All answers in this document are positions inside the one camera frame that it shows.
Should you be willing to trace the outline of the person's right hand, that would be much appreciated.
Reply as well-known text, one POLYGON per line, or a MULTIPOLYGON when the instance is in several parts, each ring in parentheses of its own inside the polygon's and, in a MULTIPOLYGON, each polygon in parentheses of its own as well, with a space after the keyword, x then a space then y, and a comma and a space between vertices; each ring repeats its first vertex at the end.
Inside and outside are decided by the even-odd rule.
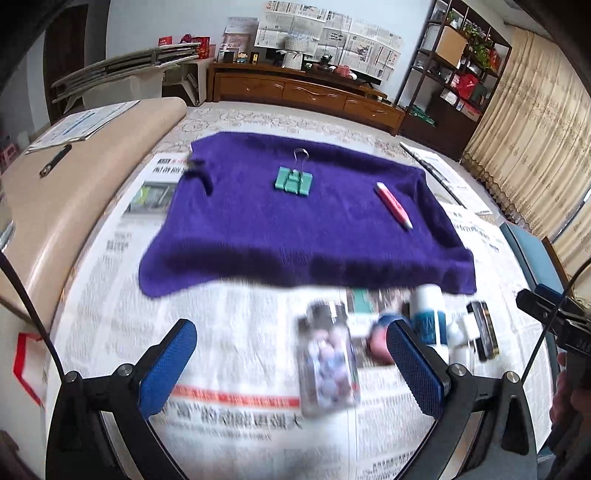
POLYGON ((552 407, 549 411, 552 427, 559 425, 569 407, 572 407, 583 417, 580 433, 590 436, 591 399, 590 390, 571 386, 567 378, 567 353, 560 352, 557 361, 562 371, 557 376, 556 392, 553 397, 552 407))

